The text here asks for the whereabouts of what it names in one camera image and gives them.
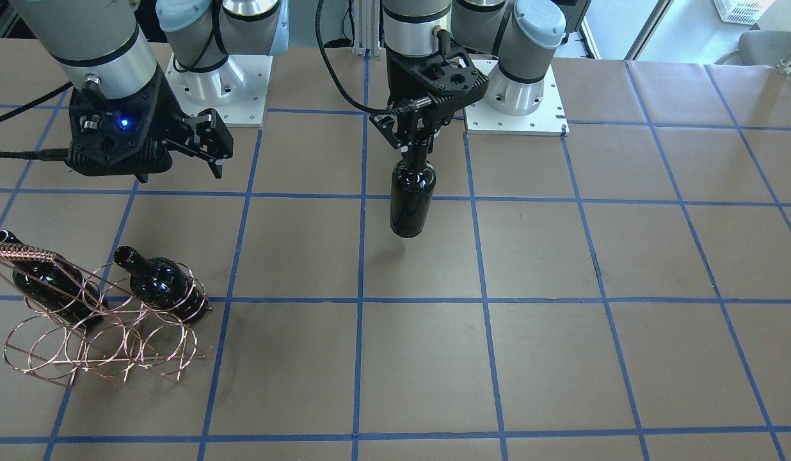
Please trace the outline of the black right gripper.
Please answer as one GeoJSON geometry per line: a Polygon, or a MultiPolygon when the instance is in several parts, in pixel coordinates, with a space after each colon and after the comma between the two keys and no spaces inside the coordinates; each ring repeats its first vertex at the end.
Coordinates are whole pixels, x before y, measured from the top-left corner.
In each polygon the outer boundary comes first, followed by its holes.
{"type": "Polygon", "coordinates": [[[225,161],[234,157],[223,117],[214,108],[187,117],[161,67],[141,90],[121,99],[106,97],[103,79],[89,73],[72,93],[68,116],[66,165],[86,176],[135,175],[147,182],[149,174],[170,169],[170,150],[179,150],[205,161],[220,180],[225,161]]]}

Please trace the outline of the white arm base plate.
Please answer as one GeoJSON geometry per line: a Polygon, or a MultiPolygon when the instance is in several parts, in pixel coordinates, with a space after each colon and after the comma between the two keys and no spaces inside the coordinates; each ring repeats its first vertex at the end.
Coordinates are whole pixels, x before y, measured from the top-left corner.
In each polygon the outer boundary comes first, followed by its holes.
{"type": "Polygon", "coordinates": [[[171,56],[166,79],[188,116],[213,108],[228,127],[264,125],[272,56],[231,55],[206,73],[179,72],[171,56]]]}
{"type": "Polygon", "coordinates": [[[465,108],[468,133],[501,135],[566,135],[570,132],[553,67],[544,79],[522,84],[507,78],[497,60],[474,60],[489,76],[483,99],[465,108]]]}

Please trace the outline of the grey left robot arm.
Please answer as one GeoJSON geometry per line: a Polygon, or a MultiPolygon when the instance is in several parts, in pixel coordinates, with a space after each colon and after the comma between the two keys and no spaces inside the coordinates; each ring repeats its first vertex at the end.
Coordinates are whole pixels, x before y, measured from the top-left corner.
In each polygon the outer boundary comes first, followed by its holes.
{"type": "Polygon", "coordinates": [[[394,149],[428,149],[457,111],[478,133],[559,134],[550,69],[567,35],[553,1],[384,1],[388,108],[372,115],[394,149]]]}

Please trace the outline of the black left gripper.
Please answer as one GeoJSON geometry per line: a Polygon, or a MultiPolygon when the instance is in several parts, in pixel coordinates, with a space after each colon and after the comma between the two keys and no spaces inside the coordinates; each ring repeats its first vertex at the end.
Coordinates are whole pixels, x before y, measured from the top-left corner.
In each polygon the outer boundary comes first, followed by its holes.
{"type": "MultiPolygon", "coordinates": [[[[489,84],[460,45],[428,56],[387,49],[387,81],[390,107],[427,97],[431,104],[419,108],[419,115],[434,125],[448,125],[457,111],[483,99],[489,84]]],[[[370,115],[370,122],[393,149],[412,147],[412,113],[370,115]]]]}

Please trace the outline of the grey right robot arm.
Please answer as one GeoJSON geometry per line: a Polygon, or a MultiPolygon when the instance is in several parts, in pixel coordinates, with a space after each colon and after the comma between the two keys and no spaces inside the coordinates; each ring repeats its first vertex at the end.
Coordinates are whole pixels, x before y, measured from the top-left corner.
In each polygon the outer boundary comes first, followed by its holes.
{"type": "Polygon", "coordinates": [[[287,1],[158,1],[172,47],[161,69],[129,1],[13,1],[12,8],[73,88],[70,146],[5,152],[62,161],[85,176],[167,172],[172,152],[198,158],[220,179],[234,155],[227,123],[238,103],[256,103],[240,58],[287,52],[287,1]]]}

